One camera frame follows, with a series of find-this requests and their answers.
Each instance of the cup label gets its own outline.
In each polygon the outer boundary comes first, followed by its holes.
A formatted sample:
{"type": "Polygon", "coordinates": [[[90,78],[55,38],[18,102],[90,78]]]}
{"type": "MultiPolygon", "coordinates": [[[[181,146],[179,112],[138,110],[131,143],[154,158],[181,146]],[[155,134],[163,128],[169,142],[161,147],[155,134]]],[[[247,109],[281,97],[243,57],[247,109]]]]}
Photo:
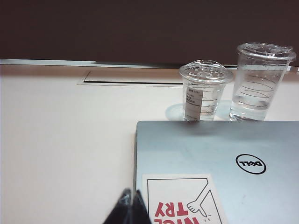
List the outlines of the cup label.
{"type": "Polygon", "coordinates": [[[187,119],[200,119],[203,91],[187,86],[185,117],[187,119]]]}

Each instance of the black object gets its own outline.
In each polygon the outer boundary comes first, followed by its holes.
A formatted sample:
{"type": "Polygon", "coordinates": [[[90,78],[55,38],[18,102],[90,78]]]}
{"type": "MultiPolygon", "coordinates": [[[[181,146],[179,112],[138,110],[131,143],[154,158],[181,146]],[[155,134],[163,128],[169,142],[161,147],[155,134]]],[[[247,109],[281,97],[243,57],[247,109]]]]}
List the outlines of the black object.
{"type": "Polygon", "coordinates": [[[103,224],[151,224],[140,191],[138,190],[131,206],[131,190],[124,189],[115,207],[103,224]]]}
{"type": "Polygon", "coordinates": [[[124,189],[115,207],[103,224],[131,224],[131,190],[124,189]]]}
{"type": "Polygon", "coordinates": [[[151,224],[150,217],[144,205],[140,191],[138,190],[133,199],[132,205],[132,223],[151,224]]]}

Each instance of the plastic cup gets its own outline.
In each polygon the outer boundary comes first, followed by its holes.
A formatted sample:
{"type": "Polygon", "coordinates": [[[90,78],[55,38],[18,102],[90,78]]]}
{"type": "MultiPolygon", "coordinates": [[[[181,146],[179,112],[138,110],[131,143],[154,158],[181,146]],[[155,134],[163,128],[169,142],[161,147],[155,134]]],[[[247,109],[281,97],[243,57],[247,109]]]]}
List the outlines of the plastic cup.
{"type": "Polygon", "coordinates": [[[225,84],[233,74],[221,64],[197,60],[179,69],[183,78],[185,120],[213,120],[225,84]]]}
{"type": "Polygon", "coordinates": [[[291,61],[292,47],[266,43],[238,46],[237,75],[230,107],[231,120],[264,120],[291,61]]]}

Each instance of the sticker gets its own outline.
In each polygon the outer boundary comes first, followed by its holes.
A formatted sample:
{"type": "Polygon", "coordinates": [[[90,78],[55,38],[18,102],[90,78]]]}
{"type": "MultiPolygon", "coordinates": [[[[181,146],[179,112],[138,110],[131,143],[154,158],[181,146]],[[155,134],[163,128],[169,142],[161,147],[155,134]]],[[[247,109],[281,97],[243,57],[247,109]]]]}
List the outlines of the sticker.
{"type": "Polygon", "coordinates": [[[227,224],[210,175],[142,175],[153,224],[227,224]]]}
{"type": "Polygon", "coordinates": [[[200,119],[203,91],[187,86],[185,117],[187,119],[200,119]]]}

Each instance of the nice try sticker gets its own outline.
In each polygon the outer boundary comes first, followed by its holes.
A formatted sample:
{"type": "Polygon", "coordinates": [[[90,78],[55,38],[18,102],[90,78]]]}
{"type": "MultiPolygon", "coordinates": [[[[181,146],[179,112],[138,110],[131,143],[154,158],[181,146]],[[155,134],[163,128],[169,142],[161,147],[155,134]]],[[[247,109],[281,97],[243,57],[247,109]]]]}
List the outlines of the nice try sticker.
{"type": "Polygon", "coordinates": [[[226,224],[210,175],[143,175],[142,195],[153,224],[226,224]]]}

